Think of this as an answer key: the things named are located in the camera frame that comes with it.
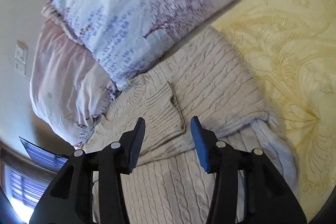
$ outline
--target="tree print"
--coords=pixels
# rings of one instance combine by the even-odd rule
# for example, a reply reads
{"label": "tree print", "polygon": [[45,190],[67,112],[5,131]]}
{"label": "tree print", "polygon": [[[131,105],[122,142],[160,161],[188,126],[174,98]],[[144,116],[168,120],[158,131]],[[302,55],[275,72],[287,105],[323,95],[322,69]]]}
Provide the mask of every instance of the tree print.
{"label": "tree print", "polygon": [[153,25],[143,37],[147,39],[155,31],[165,30],[173,40],[182,38],[212,9],[212,0],[150,0],[146,11]]}

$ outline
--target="television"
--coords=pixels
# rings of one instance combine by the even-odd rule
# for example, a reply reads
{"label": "television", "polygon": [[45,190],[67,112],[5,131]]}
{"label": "television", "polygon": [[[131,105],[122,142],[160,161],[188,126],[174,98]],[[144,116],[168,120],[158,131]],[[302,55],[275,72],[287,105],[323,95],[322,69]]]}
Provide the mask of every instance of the television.
{"label": "television", "polygon": [[40,167],[57,173],[69,158],[67,155],[57,155],[21,137],[19,138],[31,160]]}

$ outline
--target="white wall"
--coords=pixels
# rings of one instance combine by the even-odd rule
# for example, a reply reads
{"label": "white wall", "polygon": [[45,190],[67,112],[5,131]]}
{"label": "white wall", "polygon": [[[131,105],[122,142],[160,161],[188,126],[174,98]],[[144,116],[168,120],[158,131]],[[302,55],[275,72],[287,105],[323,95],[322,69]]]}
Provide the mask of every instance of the white wall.
{"label": "white wall", "polygon": [[[0,0],[0,140],[26,155],[18,137],[56,153],[71,153],[72,147],[34,115],[29,99],[29,81],[36,42],[46,21],[41,8],[47,0]],[[14,71],[16,41],[28,45],[26,76]]]}

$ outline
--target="blue gripper pad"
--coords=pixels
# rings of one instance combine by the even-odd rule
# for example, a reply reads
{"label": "blue gripper pad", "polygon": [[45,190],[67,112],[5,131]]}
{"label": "blue gripper pad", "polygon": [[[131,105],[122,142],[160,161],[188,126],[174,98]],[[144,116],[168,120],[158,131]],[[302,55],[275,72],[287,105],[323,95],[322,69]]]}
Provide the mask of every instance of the blue gripper pad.
{"label": "blue gripper pad", "polygon": [[195,149],[199,159],[199,163],[203,167],[205,172],[210,171],[209,164],[209,151],[206,145],[206,136],[204,136],[204,129],[197,116],[192,117],[190,121],[191,135],[194,140]]}

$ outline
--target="wall plate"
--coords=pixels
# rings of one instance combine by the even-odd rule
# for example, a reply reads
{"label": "wall plate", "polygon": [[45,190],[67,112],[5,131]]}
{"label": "wall plate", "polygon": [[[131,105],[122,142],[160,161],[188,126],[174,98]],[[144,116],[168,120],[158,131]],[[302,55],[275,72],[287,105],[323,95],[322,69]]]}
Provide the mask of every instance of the wall plate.
{"label": "wall plate", "polygon": [[14,58],[15,60],[15,71],[22,75],[22,76],[26,76],[26,64],[22,63],[20,60]]}
{"label": "wall plate", "polygon": [[26,64],[27,52],[28,52],[27,45],[24,42],[18,40],[16,42],[15,47],[15,58],[18,59],[21,63]]}

